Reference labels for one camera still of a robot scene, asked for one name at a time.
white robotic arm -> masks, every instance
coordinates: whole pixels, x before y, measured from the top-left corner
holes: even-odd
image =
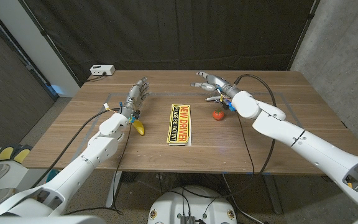
[[[139,80],[130,90],[119,113],[103,122],[99,131],[89,140],[87,148],[46,184],[19,192],[0,204],[1,215],[20,217],[51,217],[61,215],[77,190],[92,171],[117,151],[122,132],[130,125],[149,89],[146,78]]]
[[[209,91],[220,90],[232,97],[231,106],[243,118],[255,119],[252,125],[255,130],[291,147],[323,171],[358,204],[357,156],[285,121],[285,113],[282,110],[253,99],[251,94],[238,90],[222,78],[204,72],[199,72],[198,75],[207,79],[208,83],[192,83],[192,86]]]

tomato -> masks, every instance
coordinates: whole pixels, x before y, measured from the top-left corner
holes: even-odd
[[[212,113],[212,116],[215,120],[220,121],[223,118],[223,111],[221,110],[214,110],[214,113]]]

black backdrop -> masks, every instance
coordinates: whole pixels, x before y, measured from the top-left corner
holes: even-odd
[[[26,0],[80,82],[118,70],[286,70],[313,0]]]

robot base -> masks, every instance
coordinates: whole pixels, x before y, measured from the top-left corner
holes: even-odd
[[[186,186],[185,188],[200,195],[219,196],[217,192],[206,187]],[[154,202],[150,209],[148,224],[180,224],[181,220],[184,221],[182,223],[194,224],[194,220],[197,221],[199,219],[207,224],[237,223],[233,207],[224,198],[213,201],[211,198],[203,198],[183,191],[181,187],[177,187],[172,191],[179,194],[167,192]],[[189,215],[186,199],[183,199],[180,195],[182,191],[190,204],[191,215]]]

table surface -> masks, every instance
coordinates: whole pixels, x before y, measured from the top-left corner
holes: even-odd
[[[135,128],[125,130],[125,139],[119,143],[117,153],[98,166],[116,169],[124,153],[119,170],[151,172],[211,172],[248,173],[252,163],[242,135],[254,163],[260,170],[269,153],[271,139],[252,128],[253,120],[238,118],[236,113],[224,111],[224,119],[215,121],[212,112],[221,108],[206,102],[210,92],[190,86],[203,82],[197,71],[116,71],[113,76],[97,82],[85,83],[59,117],[34,146],[24,160],[28,168],[46,168],[90,117],[103,110],[103,103],[119,107],[131,86],[142,77],[150,82],[152,94],[140,109],[140,120],[145,128],[141,136]],[[277,107],[285,112],[287,121],[299,125],[340,149],[358,156],[358,140],[341,123],[335,112],[325,103],[299,72],[205,71],[233,83],[244,73],[262,78],[275,94]],[[253,94],[256,100],[271,103],[270,95],[258,81],[244,77],[238,88]],[[168,146],[166,143],[171,104],[191,106],[192,146]],[[99,125],[112,113],[102,114],[88,123],[56,164],[57,169],[67,166],[79,155],[99,129]],[[288,146],[276,142],[272,157],[265,169],[271,174],[322,174]]]

